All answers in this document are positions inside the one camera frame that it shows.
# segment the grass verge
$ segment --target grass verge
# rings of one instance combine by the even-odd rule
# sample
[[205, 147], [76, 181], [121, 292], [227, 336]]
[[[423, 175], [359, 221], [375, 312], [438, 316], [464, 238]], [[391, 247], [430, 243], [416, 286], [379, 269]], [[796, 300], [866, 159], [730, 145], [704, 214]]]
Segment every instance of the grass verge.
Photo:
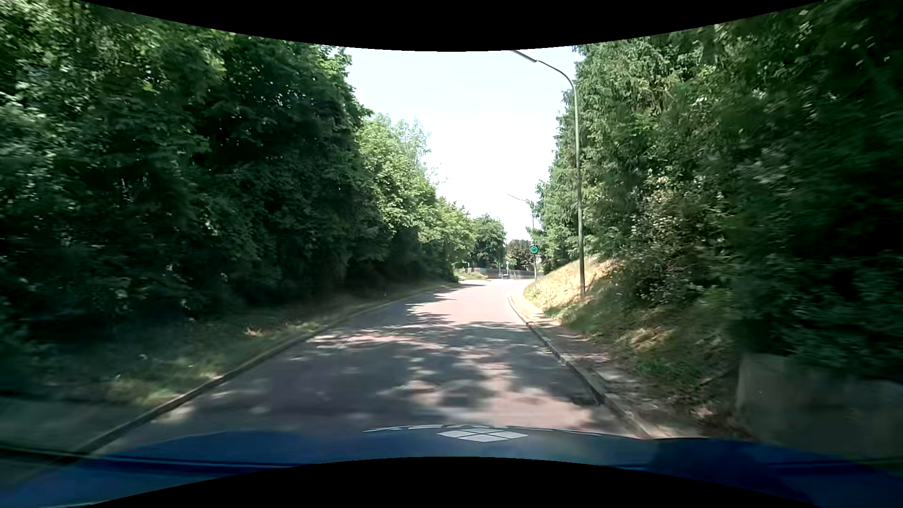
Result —
[[151, 408], [342, 315], [438, 286], [402, 285], [380, 295], [345, 294], [319, 304], [258, 308], [58, 348], [35, 365], [30, 392], [43, 399]]
[[612, 278], [618, 264], [586, 264], [581, 304], [576, 262], [530, 285], [524, 296], [547, 315], [587, 334], [601, 353], [643, 380], [647, 395], [669, 403], [713, 437], [749, 438], [733, 417], [739, 353], [728, 339], [725, 295], [687, 306], [640, 306]]
[[458, 274], [458, 280], [489, 280], [489, 278], [479, 272], [461, 272]]

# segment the sky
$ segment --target sky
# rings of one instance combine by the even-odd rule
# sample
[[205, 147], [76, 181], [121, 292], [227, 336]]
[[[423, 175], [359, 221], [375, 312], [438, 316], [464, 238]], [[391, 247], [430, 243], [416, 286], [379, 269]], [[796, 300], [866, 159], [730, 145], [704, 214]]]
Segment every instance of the sky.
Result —
[[[570, 47], [521, 50], [573, 78]], [[348, 48], [348, 82], [365, 107], [394, 121], [416, 118], [430, 133], [424, 159], [439, 194], [471, 217], [489, 213], [507, 239], [528, 239], [529, 207], [548, 179], [567, 80], [503, 52], [400, 52]]]

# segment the asphalt road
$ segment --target asphalt road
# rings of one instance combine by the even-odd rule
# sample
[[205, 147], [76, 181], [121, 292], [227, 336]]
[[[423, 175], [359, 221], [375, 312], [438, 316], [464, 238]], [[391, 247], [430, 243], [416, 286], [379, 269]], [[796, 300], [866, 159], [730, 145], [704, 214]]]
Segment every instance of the asphalt road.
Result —
[[481, 423], [632, 436], [508, 306], [529, 281], [471, 281], [358, 315], [101, 452], [245, 429]]

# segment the lamp post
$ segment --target lamp post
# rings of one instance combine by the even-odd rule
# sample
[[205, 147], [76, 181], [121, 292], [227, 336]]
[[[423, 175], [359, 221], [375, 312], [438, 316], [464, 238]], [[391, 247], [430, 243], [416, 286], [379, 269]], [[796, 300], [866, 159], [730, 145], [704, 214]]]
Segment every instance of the lamp post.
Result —
[[[536, 229], [535, 218], [536, 214], [533, 211], [533, 202], [520, 199], [517, 196], [511, 196], [518, 201], [525, 202], [530, 207], [530, 240], [533, 240], [533, 230]], [[536, 266], [536, 254], [533, 255], [533, 281], [536, 282], [539, 280], [539, 268]]]
[[567, 74], [561, 72], [560, 69], [557, 69], [552, 65], [549, 65], [548, 63], [545, 63], [538, 58], [534, 58], [524, 52], [519, 52], [518, 50], [511, 51], [519, 54], [527, 60], [530, 60], [532, 63], [539, 62], [549, 69], [557, 71], [559, 74], [564, 76], [568, 83], [571, 84], [571, 91], [573, 92], [574, 152], [575, 164], [577, 167], [577, 250], [579, 251], [580, 255], [580, 299], [583, 299], [586, 296], [586, 276], [584, 275], [583, 270], [583, 185], [580, 175], [580, 103], [577, 101], [577, 87], [573, 86], [573, 81], [571, 81], [571, 78], [569, 78]]

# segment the tree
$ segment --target tree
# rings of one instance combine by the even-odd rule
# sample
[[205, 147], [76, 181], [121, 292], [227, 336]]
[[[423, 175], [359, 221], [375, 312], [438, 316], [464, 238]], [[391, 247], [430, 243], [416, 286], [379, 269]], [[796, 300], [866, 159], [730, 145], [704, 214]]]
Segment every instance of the tree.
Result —
[[489, 214], [474, 219], [476, 242], [470, 251], [470, 263], [479, 268], [498, 268], [505, 259], [505, 226]]
[[530, 254], [529, 240], [511, 240], [507, 245], [508, 267], [515, 270], [533, 269], [533, 254]]
[[71, 340], [54, 329], [450, 278], [470, 218], [436, 195], [423, 127], [370, 118], [350, 64], [83, 2], [0, 3], [0, 330]]
[[[625, 296], [726, 291], [757, 350], [899, 369], [899, 17], [838, 0], [575, 48], [587, 250], [621, 261]], [[546, 268], [575, 245], [565, 102], [539, 186]]]

